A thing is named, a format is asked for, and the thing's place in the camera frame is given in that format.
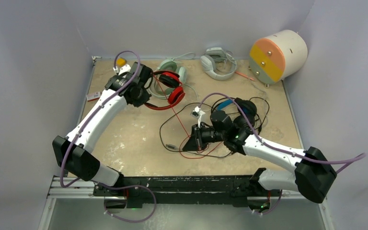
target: white headphones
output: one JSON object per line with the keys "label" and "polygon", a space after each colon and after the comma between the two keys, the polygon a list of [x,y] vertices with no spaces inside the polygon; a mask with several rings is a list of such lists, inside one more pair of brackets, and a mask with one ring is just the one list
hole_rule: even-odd
{"label": "white headphones", "polygon": [[[205,51],[205,54],[201,56],[200,59],[202,69],[204,70],[204,72],[207,73],[213,79],[219,81],[231,78],[234,72],[236,71],[236,68],[238,67],[236,60],[221,47],[207,49]],[[217,66],[215,65],[215,63],[223,62],[225,60],[229,60],[230,62],[232,62],[232,66],[229,70],[229,73],[223,75],[217,74],[216,73]]]}
{"label": "white headphones", "polygon": [[[180,76],[179,80],[182,84],[184,84],[187,81],[187,71],[184,67],[178,67],[177,63],[171,59],[164,60],[160,63],[160,65],[157,67],[157,70],[169,70],[172,72],[178,73]],[[164,95],[163,91],[160,89],[156,81],[153,81],[153,83],[150,85],[150,93],[156,98],[164,99],[166,100],[170,94],[173,92],[174,88],[168,88],[164,92],[166,95]]]}

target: cylindrical container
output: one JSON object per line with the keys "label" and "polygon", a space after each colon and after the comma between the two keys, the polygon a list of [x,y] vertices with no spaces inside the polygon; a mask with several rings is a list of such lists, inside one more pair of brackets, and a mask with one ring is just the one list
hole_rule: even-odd
{"label": "cylindrical container", "polygon": [[261,82],[274,84],[304,65],[308,49],[297,33],[283,30],[257,40],[249,55],[252,73]]}

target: red headphones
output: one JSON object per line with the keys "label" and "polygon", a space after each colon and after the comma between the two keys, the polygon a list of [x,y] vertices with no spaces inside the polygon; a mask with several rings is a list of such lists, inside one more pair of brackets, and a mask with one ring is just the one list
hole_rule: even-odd
{"label": "red headphones", "polygon": [[154,76],[160,75],[159,81],[163,83],[163,85],[174,88],[173,92],[170,93],[169,98],[167,99],[167,102],[169,105],[164,107],[157,107],[150,103],[145,103],[145,106],[152,110],[166,110],[170,109],[174,106],[176,106],[180,101],[184,98],[185,92],[183,90],[183,87],[181,86],[182,83],[180,82],[179,78],[180,75],[178,75],[175,72],[167,71],[167,70],[160,70],[153,73]]}

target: table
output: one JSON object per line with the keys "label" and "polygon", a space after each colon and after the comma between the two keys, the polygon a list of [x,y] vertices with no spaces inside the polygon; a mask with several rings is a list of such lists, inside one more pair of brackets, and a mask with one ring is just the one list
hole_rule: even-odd
{"label": "table", "polygon": [[[145,60],[142,63],[152,69],[156,69],[162,60]],[[235,74],[226,81],[217,81],[210,78],[202,70],[199,60],[182,60],[182,65],[187,68],[187,84],[191,85],[197,92],[199,100],[211,92],[221,92],[231,97],[239,97],[248,100],[251,97],[262,97],[263,93],[255,89],[250,80]],[[252,76],[248,70],[248,61],[238,61],[238,71]],[[112,60],[97,61],[89,93],[102,92],[108,79],[114,75]],[[256,80],[257,87],[267,93],[270,111],[268,123],[263,128],[261,136],[293,148],[301,148],[299,136],[295,127],[293,116],[284,91],[283,82],[278,82],[265,88]],[[186,104],[196,102],[195,92],[184,86],[185,98],[175,107],[176,111],[182,109]],[[220,96],[212,96],[206,103],[212,105]],[[166,100],[152,97],[152,104],[165,105]],[[263,101],[253,100],[257,106],[258,114],[263,118]],[[85,104],[82,117],[84,118],[95,105],[96,101]],[[188,133],[196,119],[190,116],[195,107],[189,106],[179,117]],[[235,112],[234,105],[225,108],[230,113]],[[102,136],[99,138],[92,153],[98,160],[106,165],[121,171],[125,176],[178,176],[178,175],[240,175],[253,174],[258,168],[281,169],[280,167],[255,157],[234,154],[224,159],[205,157],[190,160],[182,157],[180,153],[169,152],[161,144],[159,127],[170,116],[174,115],[171,109],[165,111],[153,111],[145,106],[135,108],[127,106],[113,119]],[[162,130],[164,143],[179,146],[186,133],[178,122],[173,118]],[[211,155],[224,156],[229,150],[221,144]],[[183,153],[188,157],[196,157],[189,153]]]}

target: red and white eraser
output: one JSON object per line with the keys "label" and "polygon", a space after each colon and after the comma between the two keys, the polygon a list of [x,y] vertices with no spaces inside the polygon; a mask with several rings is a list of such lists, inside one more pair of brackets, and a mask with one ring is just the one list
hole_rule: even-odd
{"label": "red and white eraser", "polygon": [[93,92],[87,95],[87,101],[94,101],[97,100],[98,98],[100,98],[101,96],[101,92]]}

